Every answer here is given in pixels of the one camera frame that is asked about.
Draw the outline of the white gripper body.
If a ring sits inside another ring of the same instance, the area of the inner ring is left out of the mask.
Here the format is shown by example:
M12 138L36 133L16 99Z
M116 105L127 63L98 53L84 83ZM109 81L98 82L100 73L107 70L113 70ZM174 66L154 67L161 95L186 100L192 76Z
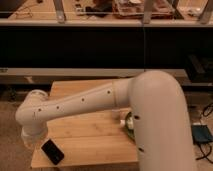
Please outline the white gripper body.
M25 130L22 130L21 138L26 147L34 147L39 141L43 139L43 131L27 133Z

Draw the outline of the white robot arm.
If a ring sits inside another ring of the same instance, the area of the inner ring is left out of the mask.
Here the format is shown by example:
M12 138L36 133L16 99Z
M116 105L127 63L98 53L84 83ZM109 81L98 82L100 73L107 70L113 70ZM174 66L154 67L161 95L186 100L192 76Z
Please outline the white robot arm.
M47 133L57 118L129 108L140 171L197 171L190 117L179 82L171 74L151 70L64 98L50 100L32 90L16 111L25 142Z

